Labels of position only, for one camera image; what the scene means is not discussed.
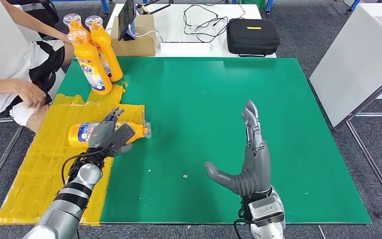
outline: robotic hand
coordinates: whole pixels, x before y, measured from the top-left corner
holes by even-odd
[[[241,196],[241,209],[237,222],[250,224],[255,239],[282,239],[285,229],[285,212],[277,192],[270,185],[270,155],[261,136],[258,111],[248,100],[241,114],[246,126],[247,145],[245,158],[239,175],[230,175],[217,170],[211,163],[204,166],[208,176],[218,184]]]
[[[24,239],[71,239],[74,236],[93,188],[102,176],[104,159],[125,153],[132,147],[126,142],[134,136],[134,130],[126,123],[115,130],[115,123],[123,112],[118,109],[114,108],[93,129],[85,153],[65,161],[75,158],[68,172],[67,184],[64,182],[64,187]]]

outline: clear bottle cap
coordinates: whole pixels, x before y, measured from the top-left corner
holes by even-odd
[[[90,30],[98,30],[103,27],[103,19],[99,16],[89,16],[86,19],[86,26]]]
[[[70,33],[68,33],[68,39],[73,44],[83,44],[87,41],[86,31],[81,29],[70,31]]]
[[[64,17],[64,23],[68,27],[77,27],[81,25],[81,17],[75,13],[68,14]]]
[[[143,128],[144,137],[151,138],[151,124],[147,122],[143,125]]]

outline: gray carpet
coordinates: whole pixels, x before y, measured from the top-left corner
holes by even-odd
[[[176,0],[177,3],[216,2]],[[102,13],[99,1],[56,2],[60,17],[76,12],[83,20],[93,14],[108,18]],[[310,76],[328,47],[345,24],[347,6],[341,0],[275,0],[272,13],[263,15],[275,21],[282,39],[278,57],[296,57],[306,78]],[[67,32],[60,22],[57,29]],[[365,111],[382,112],[382,100],[374,101]],[[382,119],[355,118],[353,124],[371,155],[382,170]],[[16,131],[14,123],[0,123],[0,156]],[[382,239],[382,219],[374,212],[382,211],[382,187],[367,164],[355,139],[346,126],[332,131],[340,153],[358,188],[360,196],[373,220],[371,225],[321,225],[327,239]],[[30,131],[24,129],[8,162],[0,174],[0,206],[32,141]],[[0,238],[22,238],[32,226],[0,226]],[[250,238],[246,227],[240,227],[243,238]],[[318,225],[287,225],[286,238],[320,239]],[[167,226],[167,225],[103,225],[101,227],[80,227],[80,237],[123,238],[123,239],[170,239],[207,238],[234,239],[232,226]]]

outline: yellow tape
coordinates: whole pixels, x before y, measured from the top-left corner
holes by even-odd
[[[98,122],[114,107],[124,109],[120,121],[144,122],[144,106],[119,104],[125,90],[114,85],[107,97],[90,93],[84,104],[80,96],[57,95],[34,137],[18,174],[0,208],[0,224],[35,224],[62,187],[63,162],[84,151],[68,144],[68,130],[76,123]],[[98,226],[113,158],[105,160],[103,177],[96,184],[81,224]],[[65,168],[65,177],[71,167]]]

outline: detergent bottle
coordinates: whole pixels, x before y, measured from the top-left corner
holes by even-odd
[[[113,52],[110,36],[103,28],[102,18],[99,16],[89,16],[86,19],[86,26],[90,29],[92,41],[99,52],[99,57],[107,76],[109,76],[112,82],[119,81],[123,73]]]
[[[89,81],[92,90],[105,96],[112,90],[112,83],[100,62],[97,50],[87,41],[87,34],[83,30],[73,30],[68,33],[68,39],[74,47],[74,54]]]
[[[135,135],[127,142],[132,143],[139,138],[151,138],[151,125],[149,122],[145,124],[136,124],[133,122],[117,122],[116,128],[123,123],[127,123],[135,132]],[[68,142],[72,147],[88,147],[89,139],[93,129],[99,123],[78,123],[70,127],[68,131]]]
[[[85,31],[87,35],[87,41],[93,44],[92,37],[90,36],[90,33],[81,24],[81,17],[78,14],[71,13],[66,15],[64,17],[64,23],[66,26],[68,26],[70,31],[74,31],[74,30]]]

